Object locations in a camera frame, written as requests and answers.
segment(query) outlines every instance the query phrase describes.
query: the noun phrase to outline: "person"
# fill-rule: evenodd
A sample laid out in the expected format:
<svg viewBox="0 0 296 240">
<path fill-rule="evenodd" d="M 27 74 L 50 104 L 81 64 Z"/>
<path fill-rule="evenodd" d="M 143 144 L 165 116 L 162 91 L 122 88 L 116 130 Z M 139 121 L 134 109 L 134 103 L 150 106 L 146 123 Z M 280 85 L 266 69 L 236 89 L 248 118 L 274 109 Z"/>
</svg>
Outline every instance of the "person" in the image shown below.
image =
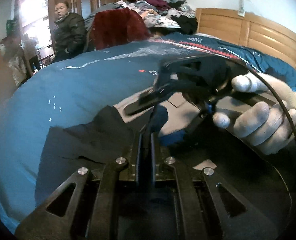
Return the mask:
<svg viewBox="0 0 296 240">
<path fill-rule="evenodd" d="M 267 74 L 259 73 L 276 91 L 285 104 L 291 119 L 296 125 L 296 92 L 283 81 Z M 237 76 L 232 79 L 232 87 L 239 92 L 263 91 L 270 95 L 270 90 L 253 74 Z M 214 124 L 219 128 L 227 128 L 239 139 L 249 143 L 266 155 L 275 154 L 284 148 L 293 138 L 290 123 L 280 104 L 271 109 L 261 101 L 235 118 L 233 112 L 216 112 Z"/>
<path fill-rule="evenodd" d="M 28 34 L 24 34 L 23 37 L 23 45 L 24 45 L 24 52 L 27 56 L 27 58 L 29 59 L 29 65 L 31 67 L 32 72 L 35 72 L 34 67 L 37 70 L 40 70 L 40 63 L 39 63 L 39 59 L 38 59 L 38 52 L 36 49 L 36 41 L 34 41 L 33 39 L 30 39 L 28 37 Z"/>
<path fill-rule="evenodd" d="M 55 7 L 57 20 L 54 31 L 56 56 L 53 62 L 74 58 L 83 52 L 86 43 L 84 19 L 69 11 L 68 2 L 61 2 Z"/>
</svg>

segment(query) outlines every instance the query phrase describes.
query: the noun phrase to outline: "electrical outlet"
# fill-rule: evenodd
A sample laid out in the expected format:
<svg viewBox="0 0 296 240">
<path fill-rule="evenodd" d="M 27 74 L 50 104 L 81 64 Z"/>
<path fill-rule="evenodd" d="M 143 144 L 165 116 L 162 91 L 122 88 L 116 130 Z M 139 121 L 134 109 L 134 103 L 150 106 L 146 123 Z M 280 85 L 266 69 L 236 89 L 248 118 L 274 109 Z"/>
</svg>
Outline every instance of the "electrical outlet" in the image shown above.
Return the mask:
<svg viewBox="0 0 296 240">
<path fill-rule="evenodd" d="M 243 10 L 243 8 L 241 8 L 241 9 L 238 11 L 238 16 L 244 17 L 245 13 L 246 13 L 246 12 Z"/>
</svg>

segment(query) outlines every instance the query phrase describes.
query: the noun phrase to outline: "woman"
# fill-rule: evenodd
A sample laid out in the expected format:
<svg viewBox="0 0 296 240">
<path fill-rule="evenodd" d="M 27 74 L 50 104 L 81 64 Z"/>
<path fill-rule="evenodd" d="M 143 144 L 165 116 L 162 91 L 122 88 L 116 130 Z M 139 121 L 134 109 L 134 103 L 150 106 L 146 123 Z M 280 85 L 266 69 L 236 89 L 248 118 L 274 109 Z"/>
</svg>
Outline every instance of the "woman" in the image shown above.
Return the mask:
<svg viewBox="0 0 296 240">
<path fill-rule="evenodd" d="M 84 19 L 69 11 L 69 4 L 61 2 L 55 7 L 54 31 L 56 57 L 53 62 L 74 58 L 83 52 L 86 43 Z"/>
</svg>

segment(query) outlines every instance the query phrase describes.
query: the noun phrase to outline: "doorway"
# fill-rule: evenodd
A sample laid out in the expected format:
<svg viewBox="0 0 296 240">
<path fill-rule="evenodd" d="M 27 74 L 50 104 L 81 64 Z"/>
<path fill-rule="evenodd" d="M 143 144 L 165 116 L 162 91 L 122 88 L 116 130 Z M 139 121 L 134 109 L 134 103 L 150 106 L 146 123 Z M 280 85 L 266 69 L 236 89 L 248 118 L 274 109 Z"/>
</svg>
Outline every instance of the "doorway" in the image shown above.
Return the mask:
<svg viewBox="0 0 296 240">
<path fill-rule="evenodd" d="M 21 0 L 20 19 L 22 37 L 27 34 L 36 43 L 40 67 L 47 66 L 55 57 L 49 28 L 48 0 Z M 35 74 L 36 66 L 31 68 Z"/>
</svg>

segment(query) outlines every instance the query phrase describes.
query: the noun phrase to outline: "bright light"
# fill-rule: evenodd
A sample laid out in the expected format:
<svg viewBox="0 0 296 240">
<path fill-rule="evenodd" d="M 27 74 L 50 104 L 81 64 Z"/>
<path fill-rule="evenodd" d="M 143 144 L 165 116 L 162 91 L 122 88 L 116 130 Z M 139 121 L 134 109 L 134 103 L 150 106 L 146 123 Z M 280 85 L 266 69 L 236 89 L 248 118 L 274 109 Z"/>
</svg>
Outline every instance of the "bright light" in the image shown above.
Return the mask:
<svg viewBox="0 0 296 240">
<path fill-rule="evenodd" d="M 22 26 L 48 15 L 46 0 L 25 0 L 21 4 Z"/>
<path fill-rule="evenodd" d="M 27 31 L 28 37 L 34 38 L 37 37 L 38 45 L 37 47 L 41 48 L 51 44 L 50 39 L 50 30 L 48 28 L 49 20 L 43 21 L 43 19 L 35 22 Z"/>
</svg>

